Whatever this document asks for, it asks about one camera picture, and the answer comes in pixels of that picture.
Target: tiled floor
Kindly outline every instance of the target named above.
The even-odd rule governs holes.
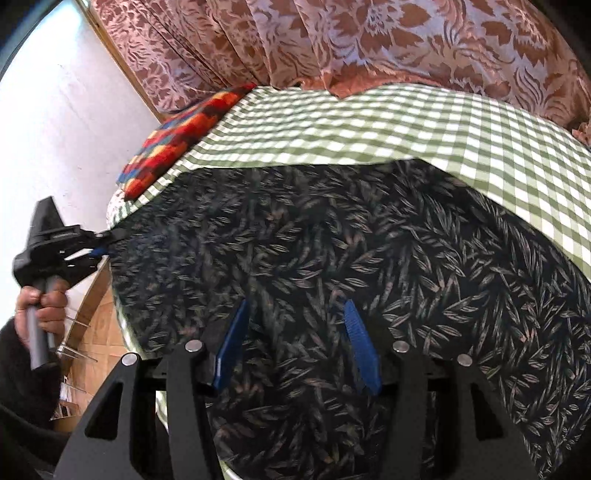
[[[79,389],[72,390],[72,400],[82,413],[111,369],[127,352],[115,317],[110,288],[92,317],[78,350],[97,360],[74,360],[68,377],[68,382]]]

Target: fabric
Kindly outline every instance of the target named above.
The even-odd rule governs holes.
[[[174,115],[154,130],[119,176],[125,200],[137,200],[255,86],[250,83],[216,93]]]
[[[589,419],[587,279],[425,162],[200,169],[121,226],[131,235],[110,252],[113,289],[145,355],[249,301],[243,359],[210,409],[218,454],[244,479],[375,472],[391,405],[358,391],[348,299],[389,328],[387,343],[469,354],[542,478]]]
[[[566,131],[505,103],[420,85],[337,100],[259,87],[136,202],[116,194],[116,225],[202,167],[366,164],[421,157],[553,240],[591,278],[591,154]]]
[[[426,82],[576,129],[591,83],[527,0],[93,0],[161,112],[256,82],[344,97]]]
[[[48,429],[59,399],[59,367],[32,372],[30,365],[10,320],[0,330],[0,464],[8,480],[52,472],[68,439]]]

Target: checkered tablecloth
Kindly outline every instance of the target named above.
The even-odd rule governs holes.
[[[507,103],[422,85],[387,85],[345,100],[258,87],[136,202],[118,192],[108,220],[117,224],[196,168],[414,157],[525,219],[591,278],[590,152],[564,129]]]
[[[144,356],[144,352],[139,347],[139,343],[135,338],[131,327],[127,323],[125,315],[123,314],[121,308],[121,301],[117,296],[117,293],[113,292],[113,299],[115,301],[115,311],[117,313],[117,320],[119,322],[119,327],[121,328],[121,332],[123,334],[123,342],[125,347],[130,352],[138,353],[140,356]],[[166,392],[157,391],[156,392],[156,414],[162,420],[162,423],[168,430],[168,411],[166,405]],[[228,467],[228,465],[220,460],[220,467],[222,468],[223,477],[225,480],[241,480],[241,478],[234,473],[234,471]]]

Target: hand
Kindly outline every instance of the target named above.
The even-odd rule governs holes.
[[[55,333],[57,343],[64,337],[66,318],[66,306],[68,297],[66,292],[70,286],[65,280],[59,279],[54,285],[54,290],[41,295],[39,290],[33,287],[23,287],[17,298],[17,309],[14,315],[14,329],[24,346],[28,348],[29,332],[27,328],[27,308],[41,303],[37,310],[39,326],[46,332]]]

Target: black handle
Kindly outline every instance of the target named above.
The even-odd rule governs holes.
[[[33,287],[41,292],[41,295],[54,289],[58,277],[51,277],[48,280],[36,280]],[[49,356],[50,349],[56,348],[56,337],[53,333],[47,333],[39,326],[37,310],[40,304],[31,305],[27,308],[27,329],[29,332],[29,352],[31,354],[31,370],[42,368],[45,365],[54,364]]]

